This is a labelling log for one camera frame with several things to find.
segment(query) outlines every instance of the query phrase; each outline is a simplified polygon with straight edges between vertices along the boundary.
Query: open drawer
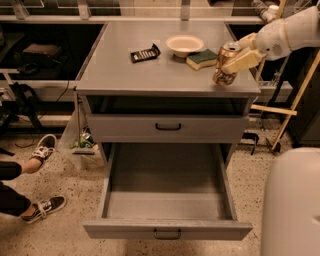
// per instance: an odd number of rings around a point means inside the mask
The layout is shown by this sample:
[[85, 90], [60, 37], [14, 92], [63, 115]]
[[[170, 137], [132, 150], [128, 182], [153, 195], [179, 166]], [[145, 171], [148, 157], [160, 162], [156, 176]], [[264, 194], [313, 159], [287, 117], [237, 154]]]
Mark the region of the open drawer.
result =
[[114, 144], [91, 238], [241, 240], [219, 144]]

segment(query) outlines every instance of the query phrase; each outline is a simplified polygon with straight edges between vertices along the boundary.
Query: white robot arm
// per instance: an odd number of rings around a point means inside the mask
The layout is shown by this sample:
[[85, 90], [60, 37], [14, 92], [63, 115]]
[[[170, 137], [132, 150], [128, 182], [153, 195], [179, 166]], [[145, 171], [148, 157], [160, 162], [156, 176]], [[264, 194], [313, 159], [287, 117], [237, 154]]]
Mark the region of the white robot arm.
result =
[[258, 33], [252, 33], [237, 42], [226, 43], [222, 48], [229, 47], [227, 51], [236, 50], [237, 54], [221, 63], [218, 72], [227, 76], [255, 67], [264, 58], [273, 61], [303, 47], [319, 47], [318, 12], [318, 7], [310, 7], [286, 19], [275, 20], [265, 25]]

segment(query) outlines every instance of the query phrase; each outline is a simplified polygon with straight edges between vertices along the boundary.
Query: gray cabinet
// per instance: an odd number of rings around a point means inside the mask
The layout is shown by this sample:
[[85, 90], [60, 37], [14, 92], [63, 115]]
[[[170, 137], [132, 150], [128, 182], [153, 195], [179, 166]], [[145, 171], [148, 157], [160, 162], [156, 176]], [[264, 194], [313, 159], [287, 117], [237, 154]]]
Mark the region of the gray cabinet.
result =
[[[226, 168], [260, 90], [248, 71], [219, 87], [214, 68], [192, 70], [165, 45], [178, 33], [215, 51], [231, 39], [221, 22], [113, 21], [77, 82], [106, 164], [97, 219], [84, 222], [92, 238], [241, 240], [252, 229]], [[158, 59], [131, 63], [152, 43]]]

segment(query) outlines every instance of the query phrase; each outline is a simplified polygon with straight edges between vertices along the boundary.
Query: person's leg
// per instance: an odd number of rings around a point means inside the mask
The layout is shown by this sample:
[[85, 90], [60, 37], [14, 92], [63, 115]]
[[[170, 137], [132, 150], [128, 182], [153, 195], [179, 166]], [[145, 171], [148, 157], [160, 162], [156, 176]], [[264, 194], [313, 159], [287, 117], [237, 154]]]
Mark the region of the person's leg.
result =
[[[54, 152], [55, 144], [56, 137], [48, 134], [40, 140], [27, 162], [21, 165], [14, 162], [0, 162], [0, 179], [12, 180], [20, 174], [38, 171]], [[47, 214], [60, 210], [65, 204], [66, 199], [63, 196], [55, 196], [32, 204], [29, 199], [0, 182], [0, 212], [20, 216], [27, 223], [32, 223], [41, 217], [45, 218]]]
[[[0, 177], [2, 180], [12, 180], [22, 173], [22, 168], [15, 162], [0, 162]], [[18, 194], [12, 188], [0, 182], [0, 212], [20, 216], [31, 206], [31, 201]]]

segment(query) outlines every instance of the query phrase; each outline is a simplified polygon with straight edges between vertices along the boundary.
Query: sponge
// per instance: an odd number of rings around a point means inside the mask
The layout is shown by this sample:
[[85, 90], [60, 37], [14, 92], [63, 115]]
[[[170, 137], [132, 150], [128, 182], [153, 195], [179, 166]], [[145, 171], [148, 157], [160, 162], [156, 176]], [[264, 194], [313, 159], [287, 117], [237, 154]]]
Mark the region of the sponge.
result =
[[207, 49], [202, 52], [191, 53], [187, 59], [186, 63], [195, 70], [199, 70], [203, 67], [214, 66], [217, 62], [218, 55], [213, 51]]

